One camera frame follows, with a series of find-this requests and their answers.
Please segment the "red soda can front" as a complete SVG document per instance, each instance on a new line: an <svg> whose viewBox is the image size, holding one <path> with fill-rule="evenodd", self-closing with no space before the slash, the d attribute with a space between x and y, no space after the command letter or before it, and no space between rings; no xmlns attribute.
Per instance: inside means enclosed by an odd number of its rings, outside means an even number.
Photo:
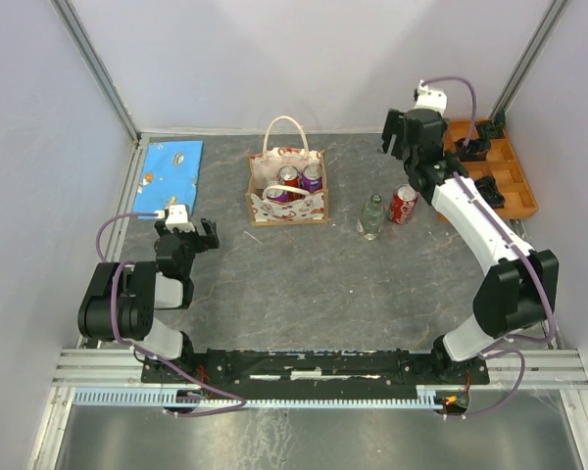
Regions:
<svg viewBox="0 0 588 470"><path fill-rule="evenodd" d="M392 195L388 209L388 219L395 224L408 223L418 201L418 192L410 185L399 186Z"/></svg>

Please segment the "red soda can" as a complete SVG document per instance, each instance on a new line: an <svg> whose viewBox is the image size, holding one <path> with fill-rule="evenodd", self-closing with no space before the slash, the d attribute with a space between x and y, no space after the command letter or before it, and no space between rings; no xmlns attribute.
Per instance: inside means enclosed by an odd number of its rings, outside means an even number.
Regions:
<svg viewBox="0 0 588 470"><path fill-rule="evenodd" d="M410 185L399 186L392 195L388 209L388 219L395 224L408 223L418 201L418 192Z"/></svg>
<svg viewBox="0 0 588 470"><path fill-rule="evenodd" d="M281 167L277 173L277 178L282 185L293 188L300 187L300 173L293 165L285 165Z"/></svg>

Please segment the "clear glass beverage bottle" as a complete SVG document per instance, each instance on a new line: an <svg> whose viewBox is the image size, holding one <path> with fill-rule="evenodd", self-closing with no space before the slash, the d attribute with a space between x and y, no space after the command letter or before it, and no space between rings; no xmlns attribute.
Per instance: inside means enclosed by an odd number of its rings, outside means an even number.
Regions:
<svg viewBox="0 0 588 470"><path fill-rule="evenodd" d="M357 230L367 240L374 240L380 233L385 218L382 197L378 194L370 196L360 212Z"/></svg>

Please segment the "purple soda can back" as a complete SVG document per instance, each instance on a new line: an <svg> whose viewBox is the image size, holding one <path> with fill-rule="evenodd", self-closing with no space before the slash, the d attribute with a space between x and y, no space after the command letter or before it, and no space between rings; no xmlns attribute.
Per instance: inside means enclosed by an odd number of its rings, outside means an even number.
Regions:
<svg viewBox="0 0 588 470"><path fill-rule="evenodd" d="M301 188L314 194L322 188L322 167L319 164L307 164L301 172Z"/></svg>

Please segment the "purple soda can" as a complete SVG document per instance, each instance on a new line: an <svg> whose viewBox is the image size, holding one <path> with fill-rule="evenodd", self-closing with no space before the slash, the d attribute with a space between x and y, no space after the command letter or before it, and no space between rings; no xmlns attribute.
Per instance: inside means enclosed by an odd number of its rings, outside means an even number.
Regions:
<svg viewBox="0 0 588 470"><path fill-rule="evenodd" d="M287 203L289 201L289 192L281 188L277 181L269 182L264 190L265 199L277 203Z"/></svg>
<svg viewBox="0 0 588 470"><path fill-rule="evenodd" d="M314 194L322 188L322 167L319 164L307 164L301 172L301 188Z"/></svg>

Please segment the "patterned canvas tote bag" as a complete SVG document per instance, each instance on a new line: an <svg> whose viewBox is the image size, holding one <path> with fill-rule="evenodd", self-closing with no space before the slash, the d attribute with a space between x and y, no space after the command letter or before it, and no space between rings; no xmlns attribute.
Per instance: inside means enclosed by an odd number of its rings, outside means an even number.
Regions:
<svg viewBox="0 0 588 470"><path fill-rule="evenodd" d="M280 121L288 121L300 134L302 146L270 148L270 135ZM262 151L248 157L250 180L246 193L254 226L320 224L329 219L329 191L324 151L309 146L303 126L291 116L269 124Z"/></svg>

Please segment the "red soda can back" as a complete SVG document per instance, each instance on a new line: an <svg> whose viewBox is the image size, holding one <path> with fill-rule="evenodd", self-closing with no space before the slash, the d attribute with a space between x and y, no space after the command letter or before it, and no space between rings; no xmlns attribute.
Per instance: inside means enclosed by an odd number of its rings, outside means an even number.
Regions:
<svg viewBox="0 0 588 470"><path fill-rule="evenodd" d="M277 173L277 178L282 185L293 188L300 187L300 173L293 165L285 165L281 167Z"/></svg>

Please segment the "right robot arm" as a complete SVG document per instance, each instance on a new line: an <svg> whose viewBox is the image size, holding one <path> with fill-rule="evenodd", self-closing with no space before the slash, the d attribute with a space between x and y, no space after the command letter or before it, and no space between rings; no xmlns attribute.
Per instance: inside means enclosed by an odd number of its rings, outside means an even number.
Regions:
<svg viewBox="0 0 588 470"><path fill-rule="evenodd" d="M391 109L381 139L383 152L403 162L411 187L455 227L484 272L471 316L432 349L431 374L452 383L471 360L505 342L555 339L559 261L519 238L487 204L459 158L445 150L447 127L437 111Z"/></svg>

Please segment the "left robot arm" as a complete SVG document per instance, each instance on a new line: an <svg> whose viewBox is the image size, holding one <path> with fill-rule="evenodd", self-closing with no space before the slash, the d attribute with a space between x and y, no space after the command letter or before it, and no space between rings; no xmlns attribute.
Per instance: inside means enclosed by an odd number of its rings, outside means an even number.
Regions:
<svg viewBox="0 0 588 470"><path fill-rule="evenodd" d="M164 360L164 371L185 382L197 370L197 358L186 333L155 318L163 309L185 309L192 302L191 269L198 254L217 249L217 225L201 220L204 232L189 226L155 223L155 259L129 268L117 262L97 264L77 315L79 333L88 340L128 341Z"/></svg>

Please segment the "black rolled sock upper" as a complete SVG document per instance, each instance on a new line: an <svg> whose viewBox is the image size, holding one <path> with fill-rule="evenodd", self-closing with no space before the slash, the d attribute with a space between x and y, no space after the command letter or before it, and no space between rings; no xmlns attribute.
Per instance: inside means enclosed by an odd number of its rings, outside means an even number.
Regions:
<svg viewBox="0 0 588 470"><path fill-rule="evenodd" d="M491 141L488 138L477 138L465 144L462 138L455 142L455 147L461 162L485 162L491 150Z"/></svg>

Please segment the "black rolled sock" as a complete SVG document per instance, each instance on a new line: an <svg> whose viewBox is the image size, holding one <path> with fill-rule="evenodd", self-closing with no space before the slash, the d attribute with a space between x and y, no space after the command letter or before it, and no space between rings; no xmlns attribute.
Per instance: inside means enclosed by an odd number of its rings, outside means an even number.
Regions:
<svg viewBox="0 0 588 470"><path fill-rule="evenodd" d="M482 176L474 183L478 193L492 209L501 209L505 206L506 198L500 192L494 176Z"/></svg>
<svg viewBox="0 0 588 470"><path fill-rule="evenodd" d="M485 162L491 150L491 141L488 138L477 138L465 144L462 138L455 142L455 147L461 162Z"/></svg>

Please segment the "dark rolled sock corner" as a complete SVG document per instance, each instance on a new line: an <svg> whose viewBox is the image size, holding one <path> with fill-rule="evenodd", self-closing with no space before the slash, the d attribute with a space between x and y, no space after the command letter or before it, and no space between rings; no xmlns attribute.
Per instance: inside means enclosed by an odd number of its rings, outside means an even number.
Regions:
<svg viewBox="0 0 588 470"><path fill-rule="evenodd" d="M505 111L498 111L491 119L487 119L476 125L479 137L488 140L503 139L506 122Z"/></svg>

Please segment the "blue patterned cloth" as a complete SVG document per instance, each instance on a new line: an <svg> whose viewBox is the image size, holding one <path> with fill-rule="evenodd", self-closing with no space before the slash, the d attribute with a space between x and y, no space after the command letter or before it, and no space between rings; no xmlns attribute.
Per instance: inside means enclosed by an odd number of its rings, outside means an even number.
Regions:
<svg viewBox="0 0 588 470"><path fill-rule="evenodd" d="M203 142L197 140L149 143L132 212L155 212L176 204L193 212L202 151Z"/></svg>

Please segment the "orange wooden divider tray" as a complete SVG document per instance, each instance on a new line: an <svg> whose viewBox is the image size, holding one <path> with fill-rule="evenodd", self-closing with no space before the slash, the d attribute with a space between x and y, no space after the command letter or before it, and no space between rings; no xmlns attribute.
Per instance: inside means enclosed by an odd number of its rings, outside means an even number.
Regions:
<svg viewBox="0 0 588 470"><path fill-rule="evenodd" d="M470 177L477 180L493 176L499 191L505 197L505 205L496 209L503 219L528 219L538 210L538 205L515 154L506 129L503 137L491 140L491 148L483 162L466 162L464 167Z"/></svg>

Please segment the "black rolled sock lower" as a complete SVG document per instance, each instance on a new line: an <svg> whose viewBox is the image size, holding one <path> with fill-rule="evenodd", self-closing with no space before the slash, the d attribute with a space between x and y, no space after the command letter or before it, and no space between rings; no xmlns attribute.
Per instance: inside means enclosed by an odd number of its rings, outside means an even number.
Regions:
<svg viewBox="0 0 588 470"><path fill-rule="evenodd" d="M478 193L492 209L501 209L505 206L506 198L500 192L494 176L482 176L474 183Z"/></svg>

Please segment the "purple soda can front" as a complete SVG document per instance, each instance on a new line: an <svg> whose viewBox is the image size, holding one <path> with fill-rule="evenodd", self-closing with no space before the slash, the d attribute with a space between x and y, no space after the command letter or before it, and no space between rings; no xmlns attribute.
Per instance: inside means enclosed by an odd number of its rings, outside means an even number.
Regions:
<svg viewBox="0 0 588 470"><path fill-rule="evenodd" d="M277 181L269 182L264 190L265 199L277 203L287 203L289 201L289 192L281 188Z"/></svg>

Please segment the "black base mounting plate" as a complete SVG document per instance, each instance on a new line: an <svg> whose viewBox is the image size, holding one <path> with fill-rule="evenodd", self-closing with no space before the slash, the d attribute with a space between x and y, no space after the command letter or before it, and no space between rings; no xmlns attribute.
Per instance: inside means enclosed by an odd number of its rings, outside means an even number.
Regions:
<svg viewBox="0 0 588 470"><path fill-rule="evenodd" d="M189 375L243 399L414 399L418 386L490 383L479 358L455 363L441 352L193 352L188 363L143 363L145 384L185 384Z"/></svg>

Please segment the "aluminium front frame rail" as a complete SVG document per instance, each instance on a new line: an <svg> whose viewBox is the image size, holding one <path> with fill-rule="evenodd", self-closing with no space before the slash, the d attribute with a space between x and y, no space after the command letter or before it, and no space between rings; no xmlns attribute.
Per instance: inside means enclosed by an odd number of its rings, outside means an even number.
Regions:
<svg viewBox="0 0 588 470"><path fill-rule="evenodd" d="M588 379L576 350L529 350L522 390L588 390ZM519 371L514 354L487 361L490 383L471 383L475 391L509 390ZM128 350L64 349L54 372L55 387L141 388L142 365Z"/></svg>

